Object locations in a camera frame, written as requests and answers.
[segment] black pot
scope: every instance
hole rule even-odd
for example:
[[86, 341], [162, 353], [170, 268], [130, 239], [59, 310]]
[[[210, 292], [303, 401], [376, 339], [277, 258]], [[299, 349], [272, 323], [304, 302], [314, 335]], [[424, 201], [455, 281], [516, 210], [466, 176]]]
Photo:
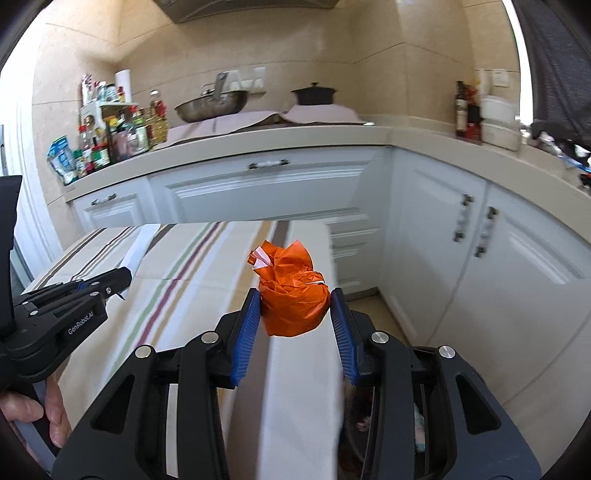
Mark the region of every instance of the black pot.
[[331, 105], [333, 103], [336, 90], [317, 85], [318, 82], [314, 82], [311, 87], [291, 91], [291, 93], [295, 93], [298, 105]]

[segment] white door frame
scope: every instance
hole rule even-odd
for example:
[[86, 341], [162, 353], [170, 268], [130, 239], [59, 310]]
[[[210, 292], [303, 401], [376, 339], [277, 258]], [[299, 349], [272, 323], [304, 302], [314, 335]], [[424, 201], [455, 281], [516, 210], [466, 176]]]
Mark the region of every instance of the white door frame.
[[0, 72], [7, 170], [22, 175], [14, 236], [34, 277], [63, 253], [41, 189], [33, 141], [33, 77], [45, 17], [45, 11], [37, 16]]

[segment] white kitchen cabinet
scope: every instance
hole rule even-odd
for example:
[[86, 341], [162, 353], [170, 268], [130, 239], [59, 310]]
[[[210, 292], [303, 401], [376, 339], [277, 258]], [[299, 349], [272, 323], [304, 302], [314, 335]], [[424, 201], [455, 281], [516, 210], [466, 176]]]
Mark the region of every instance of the white kitchen cabinet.
[[380, 291], [408, 340], [424, 344], [471, 251], [486, 181], [396, 150]]
[[376, 287], [390, 150], [327, 147], [220, 158], [150, 177], [163, 222], [321, 220], [345, 293]]
[[128, 180], [72, 202], [82, 228], [137, 226], [160, 223], [158, 209], [146, 177]]
[[429, 343], [453, 346], [506, 403], [556, 360], [589, 315], [591, 249], [499, 187], [490, 188], [486, 214]]

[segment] black curtain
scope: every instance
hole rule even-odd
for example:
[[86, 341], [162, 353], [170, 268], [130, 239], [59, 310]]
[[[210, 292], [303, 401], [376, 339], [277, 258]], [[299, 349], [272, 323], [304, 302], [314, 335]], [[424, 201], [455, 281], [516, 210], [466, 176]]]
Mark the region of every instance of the black curtain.
[[591, 2], [513, 0], [534, 94], [534, 125], [591, 146]]

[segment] metal screw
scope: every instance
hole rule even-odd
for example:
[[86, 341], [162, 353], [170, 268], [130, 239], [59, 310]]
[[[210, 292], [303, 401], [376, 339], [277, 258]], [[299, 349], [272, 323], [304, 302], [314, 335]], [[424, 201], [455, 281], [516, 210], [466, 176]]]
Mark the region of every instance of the metal screw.
[[137, 358], [148, 358], [152, 354], [152, 349], [148, 345], [142, 345], [135, 349]]
[[201, 341], [203, 343], [216, 343], [219, 338], [220, 337], [216, 332], [205, 332], [201, 335]]
[[439, 347], [439, 355], [443, 358], [454, 358], [456, 356], [456, 351], [447, 345], [443, 345]]
[[390, 337], [386, 332], [374, 332], [371, 334], [371, 339], [375, 343], [386, 343], [388, 340], [390, 340]]

